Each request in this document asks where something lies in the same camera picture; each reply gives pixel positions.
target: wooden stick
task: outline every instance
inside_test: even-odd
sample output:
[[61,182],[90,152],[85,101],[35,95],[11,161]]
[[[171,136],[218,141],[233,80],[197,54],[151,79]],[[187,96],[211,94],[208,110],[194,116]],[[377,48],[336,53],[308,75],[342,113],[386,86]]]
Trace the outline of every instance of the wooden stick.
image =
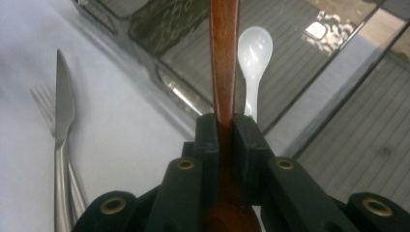
[[221,167],[231,166],[239,0],[210,1],[214,112],[218,121]]
[[210,0],[214,111],[220,141],[220,184],[217,208],[204,213],[203,232],[261,231],[252,207],[241,207],[232,174],[232,127],[238,46],[239,0]]

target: white spoon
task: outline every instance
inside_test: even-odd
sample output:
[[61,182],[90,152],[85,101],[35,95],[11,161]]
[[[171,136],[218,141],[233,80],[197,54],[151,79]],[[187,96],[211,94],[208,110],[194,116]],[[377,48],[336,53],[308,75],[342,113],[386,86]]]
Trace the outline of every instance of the white spoon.
[[238,41],[238,60],[247,83],[245,115],[257,122],[257,95],[262,74],[271,60],[272,38],[264,28],[252,26]]

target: white surface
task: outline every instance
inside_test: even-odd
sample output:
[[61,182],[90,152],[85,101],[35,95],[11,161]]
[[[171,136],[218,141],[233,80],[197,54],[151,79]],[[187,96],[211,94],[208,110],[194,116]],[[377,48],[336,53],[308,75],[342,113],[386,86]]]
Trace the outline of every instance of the white surface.
[[53,231],[54,140],[29,90],[54,88],[57,48],[72,75],[70,155],[88,203],[155,187],[193,141],[194,120],[70,0],[0,1],[0,28],[0,231]]

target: metal grommet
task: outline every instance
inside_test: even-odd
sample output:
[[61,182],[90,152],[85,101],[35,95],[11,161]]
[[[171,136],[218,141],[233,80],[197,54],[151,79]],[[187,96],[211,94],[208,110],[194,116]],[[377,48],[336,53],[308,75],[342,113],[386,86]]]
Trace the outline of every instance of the metal grommet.
[[178,167],[183,170],[191,169],[195,166],[195,163],[191,160],[183,159],[178,162]]
[[127,201],[122,196],[106,199],[100,206],[100,211],[105,215],[114,215],[126,208]]
[[362,201],[362,204],[367,210],[380,217],[391,217],[393,215],[393,211],[388,205],[374,198],[366,198]]
[[280,167],[281,169],[285,170],[290,170],[295,167],[292,161],[288,159],[278,159],[277,160],[277,166]]

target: knife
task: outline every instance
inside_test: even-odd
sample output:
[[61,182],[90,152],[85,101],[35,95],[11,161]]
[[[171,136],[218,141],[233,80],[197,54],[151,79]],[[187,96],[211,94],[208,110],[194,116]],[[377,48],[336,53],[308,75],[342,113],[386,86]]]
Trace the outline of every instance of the knife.
[[70,201],[68,135],[74,120],[74,101],[66,60],[57,50],[54,150],[54,228],[70,232],[73,228]]

